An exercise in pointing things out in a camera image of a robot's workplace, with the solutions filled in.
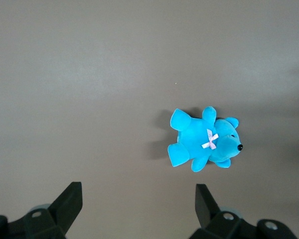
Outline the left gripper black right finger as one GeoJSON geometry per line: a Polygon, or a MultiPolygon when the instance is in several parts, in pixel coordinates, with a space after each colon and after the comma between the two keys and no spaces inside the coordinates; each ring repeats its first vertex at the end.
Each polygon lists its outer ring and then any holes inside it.
{"type": "Polygon", "coordinates": [[[205,184],[195,188],[195,211],[200,223],[191,239],[296,239],[285,224],[261,219],[255,226],[230,211],[219,208],[205,184]]]}

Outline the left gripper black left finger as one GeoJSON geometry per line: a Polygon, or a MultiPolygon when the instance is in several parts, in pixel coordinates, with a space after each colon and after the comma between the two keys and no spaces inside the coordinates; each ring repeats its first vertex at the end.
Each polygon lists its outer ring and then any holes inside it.
{"type": "Polygon", "coordinates": [[[82,183],[72,182],[46,209],[10,223],[0,215],[0,239],[64,239],[82,207],[82,183]]]}

